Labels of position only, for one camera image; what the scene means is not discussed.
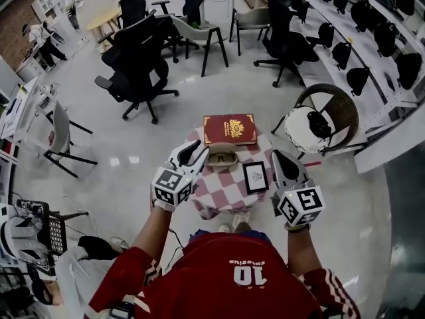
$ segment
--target checkered tablecloth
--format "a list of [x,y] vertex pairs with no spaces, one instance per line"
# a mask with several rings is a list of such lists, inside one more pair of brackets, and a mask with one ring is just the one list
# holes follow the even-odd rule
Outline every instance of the checkered tablecloth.
[[[251,146],[238,146],[237,154],[239,162],[231,167],[207,167],[199,177],[195,193],[189,198],[197,208],[199,215],[203,219],[212,219],[219,213],[227,212],[231,214],[241,213],[251,210],[257,202],[263,202],[267,192],[254,193],[248,195],[244,178],[242,163],[263,161],[266,168],[267,181],[272,183],[272,168],[270,166],[270,154],[272,145],[266,135],[257,128],[257,144]],[[204,129],[197,128],[193,131],[188,141],[204,140]],[[204,145],[193,153],[197,157]]]

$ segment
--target red book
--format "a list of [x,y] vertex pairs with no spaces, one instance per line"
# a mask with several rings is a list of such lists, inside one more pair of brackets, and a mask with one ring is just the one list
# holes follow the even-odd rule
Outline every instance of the red book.
[[255,144],[257,132],[252,114],[217,114],[204,116],[204,143]]

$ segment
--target floor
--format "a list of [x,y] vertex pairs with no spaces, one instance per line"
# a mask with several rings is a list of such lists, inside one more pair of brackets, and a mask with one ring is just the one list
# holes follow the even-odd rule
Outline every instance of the floor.
[[[155,0],[147,0],[148,5]],[[172,0],[170,11],[180,13],[183,0]],[[243,1],[236,2],[243,9]],[[226,1],[207,0],[206,18],[223,27],[228,34],[230,19]],[[125,122],[122,114],[129,103],[118,104],[105,90],[94,84],[96,76],[112,75],[94,48],[93,42],[78,43],[84,35],[74,34],[64,48],[72,60],[60,62],[46,80],[57,82],[58,99],[67,107],[71,120],[91,129],[88,135],[71,129],[76,146],[72,153],[99,162],[96,167],[63,159],[63,164],[75,171],[74,179],[43,158],[21,151],[14,182],[14,191],[24,198],[46,201],[62,213],[86,209],[93,216],[99,236],[119,236],[131,243],[149,215],[149,184],[157,168],[165,162],[173,148],[182,144],[192,129],[201,126],[205,114],[251,112],[256,125],[275,148],[297,154],[285,137],[283,129],[270,134],[276,122],[289,112],[303,90],[299,80],[285,72],[280,87],[272,87],[278,68],[254,67],[256,59],[269,58],[257,32],[241,33],[242,56],[237,55],[236,41],[225,42],[230,63],[224,62],[219,46],[211,49],[207,75],[201,78],[203,50],[191,51],[184,59],[179,49],[179,63],[173,64],[171,51],[163,54],[169,63],[168,88],[180,91],[180,97],[160,96],[154,101],[158,125],[151,124],[147,106],[130,114]],[[33,124],[36,136],[47,140],[50,125],[38,117]],[[355,299],[364,318],[372,318],[379,306],[388,265],[390,229],[388,195],[383,170],[358,175],[352,154],[333,156],[321,165],[309,168],[310,177],[320,185],[327,209],[311,229],[319,258],[325,268],[333,269],[347,292]],[[230,216],[218,216],[203,221],[196,209],[181,205],[173,216],[173,228],[183,243],[198,228],[216,231],[221,223],[231,223]],[[86,234],[95,233],[91,218],[70,221],[70,226]],[[270,201],[252,212],[251,225],[265,232],[286,259],[286,231],[282,218],[275,218]],[[70,237],[79,234],[68,230]],[[177,241],[169,235],[161,264],[165,266]]]

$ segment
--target wicker chair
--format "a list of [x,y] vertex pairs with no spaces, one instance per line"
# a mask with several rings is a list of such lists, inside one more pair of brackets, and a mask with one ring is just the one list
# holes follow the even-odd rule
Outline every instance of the wicker chair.
[[[328,103],[319,111],[320,113],[326,112],[329,115],[335,128],[335,131],[331,133],[329,143],[331,143],[332,137],[335,134],[345,128],[348,128],[347,134],[340,142],[333,146],[327,146],[321,150],[324,155],[325,152],[340,150],[351,142],[359,128],[359,114],[357,113],[356,106],[351,97],[340,88],[330,84],[314,84],[306,88],[298,97],[294,108],[303,106],[305,99],[315,93],[326,93],[332,95]],[[280,127],[285,117],[286,115],[281,118],[278,125],[272,130],[272,134],[274,134]],[[298,159],[302,158],[304,154],[305,153],[302,153]]]

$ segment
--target picture frame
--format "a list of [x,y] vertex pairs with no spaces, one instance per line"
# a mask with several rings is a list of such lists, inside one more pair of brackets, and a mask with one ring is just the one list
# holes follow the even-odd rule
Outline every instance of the picture frame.
[[248,194],[268,190],[266,167],[263,161],[242,164]]

